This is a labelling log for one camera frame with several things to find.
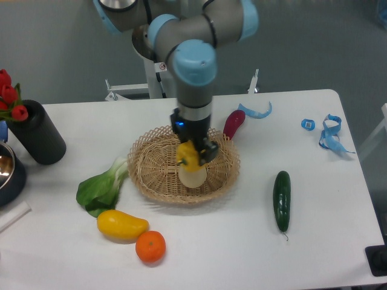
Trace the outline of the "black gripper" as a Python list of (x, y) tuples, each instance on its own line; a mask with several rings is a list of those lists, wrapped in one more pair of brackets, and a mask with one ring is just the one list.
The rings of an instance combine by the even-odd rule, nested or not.
[(175, 108), (170, 116), (172, 131), (178, 136), (180, 143), (192, 141), (194, 148), (199, 151), (199, 165), (204, 166), (214, 160), (218, 154), (218, 143), (208, 137), (210, 116), (202, 120), (188, 120), (183, 118), (179, 108)]

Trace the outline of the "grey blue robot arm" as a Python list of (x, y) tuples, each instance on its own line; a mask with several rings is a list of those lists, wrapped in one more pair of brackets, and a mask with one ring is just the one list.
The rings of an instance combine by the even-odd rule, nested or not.
[(180, 1), (94, 1), (109, 30), (122, 33), (147, 25), (146, 43), (175, 83), (177, 108), (171, 115), (174, 134), (188, 153), (177, 161), (196, 171), (218, 154), (208, 130), (212, 114), (216, 49), (253, 36), (259, 25), (252, 1), (201, 1), (201, 13), (180, 15)]

